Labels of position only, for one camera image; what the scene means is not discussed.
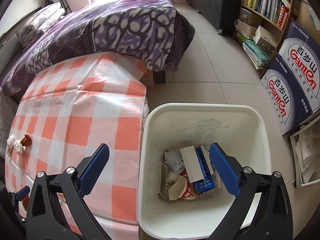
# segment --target red and white checkered tablecloth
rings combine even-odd
[[[33,185],[36,174],[63,172],[91,156],[101,143],[110,159],[84,200],[114,240],[138,239],[137,185],[141,121],[150,75],[144,63],[115,52],[65,60],[41,71],[23,96],[10,135],[32,144],[23,156],[6,156],[6,186]],[[79,232],[67,205],[71,228]]]

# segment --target black sofa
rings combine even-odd
[[[214,26],[218,34],[233,32],[239,17],[240,0],[186,0],[201,12]]]

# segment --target silver bolt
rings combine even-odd
[[[250,174],[252,172],[252,169],[250,167],[244,167],[244,172]]]
[[[43,171],[38,172],[37,177],[41,178],[44,175]]]
[[[68,174],[72,174],[72,173],[74,173],[75,172],[75,168],[74,167],[69,167],[69,168],[67,168],[67,173]]]
[[[275,176],[276,176],[277,178],[280,178],[280,177],[281,177],[281,173],[280,173],[279,171],[276,171],[276,172],[275,172]]]

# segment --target sofa leg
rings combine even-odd
[[[223,30],[219,29],[217,34],[219,34],[220,36],[223,36]]]

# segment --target white basket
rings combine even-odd
[[[303,131],[308,129],[310,126],[312,126],[314,123],[316,123],[319,119],[320,119],[320,115],[316,119],[314,119],[312,122],[307,124],[305,127],[303,127],[302,129],[300,129],[299,131],[297,131],[296,133],[294,133],[293,135],[290,136],[290,141],[291,141],[293,156],[294,156],[294,164],[295,164],[295,168],[296,168],[296,187],[306,187],[306,186],[313,185],[313,184],[320,182],[320,173],[319,173],[319,171],[316,171],[314,176],[312,176],[313,178],[315,178],[315,180],[307,182],[307,183],[302,183],[298,154],[296,151],[296,146],[297,146],[297,141],[299,139],[299,135]]]
[[[158,194],[159,163],[164,151],[218,142],[227,155],[257,173],[271,174],[267,132],[261,116],[248,106],[169,103],[148,116],[142,141],[138,223],[157,239],[207,238],[221,222],[234,196],[225,187],[213,198],[170,202]],[[260,194],[256,194],[242,227],[250,225]]]

